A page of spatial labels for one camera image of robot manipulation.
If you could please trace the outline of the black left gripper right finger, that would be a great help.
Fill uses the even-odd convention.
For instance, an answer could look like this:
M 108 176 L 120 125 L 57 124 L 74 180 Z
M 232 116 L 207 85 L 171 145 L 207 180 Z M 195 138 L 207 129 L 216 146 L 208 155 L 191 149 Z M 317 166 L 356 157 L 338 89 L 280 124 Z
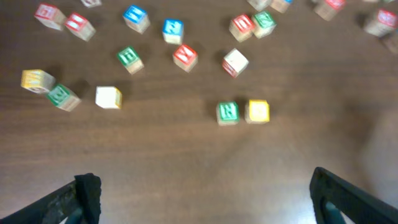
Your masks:
M 310 197 L 317 223 L 397 224 L 397 209 L 322 167 L 310 181 Z

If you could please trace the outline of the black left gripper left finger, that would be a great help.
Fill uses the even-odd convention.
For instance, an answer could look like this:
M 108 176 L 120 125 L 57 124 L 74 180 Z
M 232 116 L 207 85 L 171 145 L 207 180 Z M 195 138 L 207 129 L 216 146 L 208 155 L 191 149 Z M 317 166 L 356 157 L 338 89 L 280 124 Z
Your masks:
M 101 214 L 101 179 L 92 174 L 75 180 L 38 201 L 2 218 L 1 223 L 92 223 Z

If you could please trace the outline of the yellow S block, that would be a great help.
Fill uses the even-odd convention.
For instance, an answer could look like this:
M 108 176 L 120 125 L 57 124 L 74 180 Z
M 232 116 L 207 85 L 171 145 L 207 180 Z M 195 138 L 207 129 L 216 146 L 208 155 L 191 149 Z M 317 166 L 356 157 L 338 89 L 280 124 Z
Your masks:
M 247 123 L 262 124 L 270 121 L 269 104 L 266 100 L 249 100 L 245 107 Z

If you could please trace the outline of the green R block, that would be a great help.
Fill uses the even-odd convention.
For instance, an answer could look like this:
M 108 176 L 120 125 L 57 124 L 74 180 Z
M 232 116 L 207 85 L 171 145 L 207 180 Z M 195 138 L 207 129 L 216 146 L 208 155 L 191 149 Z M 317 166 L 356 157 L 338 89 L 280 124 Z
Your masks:
M 223 101 L 216 107 L 219 125 L 233 125 L 239 122 L 239 108 L 235 101 Z

